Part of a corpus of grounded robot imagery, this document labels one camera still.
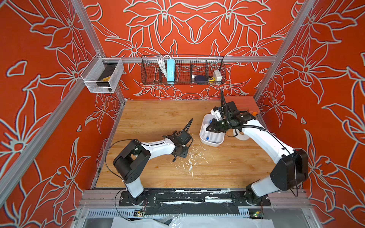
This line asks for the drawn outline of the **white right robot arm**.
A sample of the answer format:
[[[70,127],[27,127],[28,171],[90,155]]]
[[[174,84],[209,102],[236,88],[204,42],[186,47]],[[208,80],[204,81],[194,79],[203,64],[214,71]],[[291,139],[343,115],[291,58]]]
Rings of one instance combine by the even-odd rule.
[[[234,102],[221,101],[203,118],[200,139],[204,144],[217,147],[225,134],[233,130],[235,138],[242,141],[251,138],[273,160],[275,167],[265,178],[245,188],[245,200],[250,205],[274,192],[292,190],[309,177],[308,155],[302,149],[294,149],[265,129],[248,111],[238,110]]]

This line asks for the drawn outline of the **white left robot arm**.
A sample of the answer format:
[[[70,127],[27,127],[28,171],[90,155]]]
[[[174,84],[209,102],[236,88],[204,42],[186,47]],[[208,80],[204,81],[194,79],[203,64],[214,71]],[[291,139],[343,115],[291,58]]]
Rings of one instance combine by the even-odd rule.
[[[178,157],[186,158],[193,141],[193,137],[187,131],[175,131],[156,142],[132,139],[113,160],[113,166],[124,181],[130,196],[138,200],[144,193],[140,176],[147,163],[164,155],[172,155],[173,162]]]

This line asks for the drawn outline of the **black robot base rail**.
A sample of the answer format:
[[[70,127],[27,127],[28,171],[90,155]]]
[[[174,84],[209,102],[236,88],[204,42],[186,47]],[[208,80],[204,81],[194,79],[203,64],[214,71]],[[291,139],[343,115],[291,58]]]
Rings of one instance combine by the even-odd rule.
[[[241,215],[250,216],[241,211],[251,205],[246,201],[244,189],[144,189],[137,198],[127,190],[116,197],[120,207],[142,207],[146,215]]]

